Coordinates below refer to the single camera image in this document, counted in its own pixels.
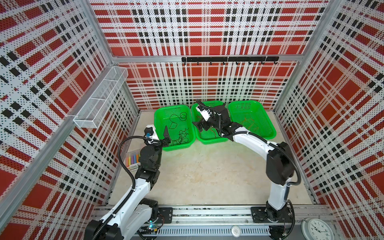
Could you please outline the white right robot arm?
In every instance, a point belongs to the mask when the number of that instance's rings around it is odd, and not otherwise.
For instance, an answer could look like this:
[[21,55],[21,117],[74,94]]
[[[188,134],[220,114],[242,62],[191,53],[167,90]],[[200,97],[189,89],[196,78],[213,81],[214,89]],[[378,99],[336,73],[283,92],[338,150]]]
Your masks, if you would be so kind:
[[200,100],[196,103],[202,119],[193,125],[199,132],[214,128],[220,137],[249,148],[266,161],[266,175],[271,187],[264,218],[277,223],[283,214],[293,212],[293,207],[287,208],[290,187],[300,185],[302,177],[288,144],[268,141],[233,122],[225,105],[209,107]]

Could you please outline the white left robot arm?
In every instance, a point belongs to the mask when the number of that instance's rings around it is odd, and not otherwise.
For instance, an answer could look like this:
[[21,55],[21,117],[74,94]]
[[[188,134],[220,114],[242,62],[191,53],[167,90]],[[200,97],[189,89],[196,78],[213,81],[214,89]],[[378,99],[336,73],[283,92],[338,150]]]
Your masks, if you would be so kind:
[[154,224],[160,217],[158,201],[147,199],[160,175],[162,152],[172,142],[169,130],[165,128],[160,139],[153,125],[146,126],[144,135],[139,136],[145,142],[140,151],[139,168],[136,174],[126,166],[120,154],[119,162],[132,180],[131,187],[118,203],[100,220],[92,220],[85,230],[85,240],[130,240],[134,235],[141,239],[145,234],[154,234],[153,228],[142,230],[145,223]]

